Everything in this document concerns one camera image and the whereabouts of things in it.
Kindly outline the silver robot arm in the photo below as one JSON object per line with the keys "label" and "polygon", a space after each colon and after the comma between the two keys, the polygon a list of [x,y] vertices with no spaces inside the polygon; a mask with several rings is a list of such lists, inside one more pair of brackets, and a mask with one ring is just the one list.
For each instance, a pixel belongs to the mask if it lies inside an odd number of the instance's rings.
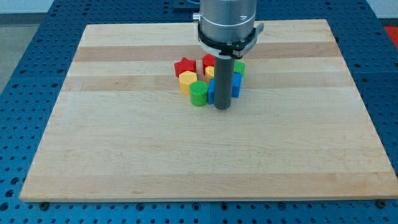
{"label": "silver robot arm", "polygon": [[215,42],[243,40],[254,28],[256,6],[256,0],[200,0],[200,32]]}

